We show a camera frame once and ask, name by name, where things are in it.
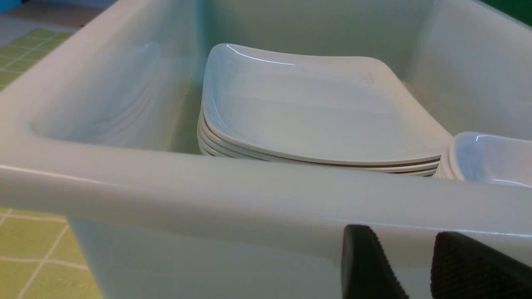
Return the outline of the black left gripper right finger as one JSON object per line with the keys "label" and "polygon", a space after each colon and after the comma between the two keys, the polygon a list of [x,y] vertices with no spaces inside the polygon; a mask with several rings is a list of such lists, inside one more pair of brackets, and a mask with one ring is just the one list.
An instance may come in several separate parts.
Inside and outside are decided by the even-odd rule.
{"label": "black left gripper right finger", "polygon": [[434,299],[530,299],[532,269],[458,232],[436,235],[431,265]]}

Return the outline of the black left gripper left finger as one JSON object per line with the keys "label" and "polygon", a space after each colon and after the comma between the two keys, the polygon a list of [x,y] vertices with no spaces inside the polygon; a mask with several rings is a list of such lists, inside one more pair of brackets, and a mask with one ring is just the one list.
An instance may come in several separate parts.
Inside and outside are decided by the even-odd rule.
{"label": "black left gripper left finger", "polygon": [[408,299],[378,236],[366,225],[343,231],[341,287],[344,299]]}

